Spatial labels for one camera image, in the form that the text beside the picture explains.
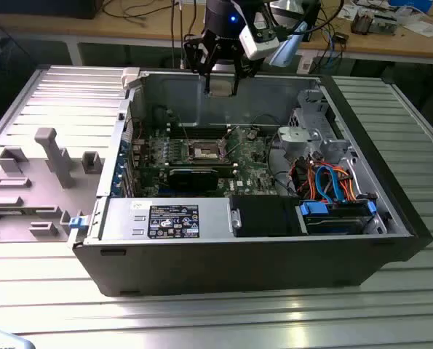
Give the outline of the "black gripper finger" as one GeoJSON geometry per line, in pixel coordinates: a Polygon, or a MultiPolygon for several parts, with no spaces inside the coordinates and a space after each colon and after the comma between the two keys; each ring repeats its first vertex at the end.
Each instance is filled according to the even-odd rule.
{"type": "Polygon", "coordinates": [[[239,88],[239,83],[242,79],[252,78],[260,70],[262,59],[259,60],[243,60],[234,59],[234,84],[232,87],[232,95],[236,96],[239,88]]]}
{"type": "Polygon", "coordinates": [[[210,75],[217,62],[217,36],[215,34],[186,35],[183,48],[191,71],[205,78],[204,93],[208,95],[210,75]]]}

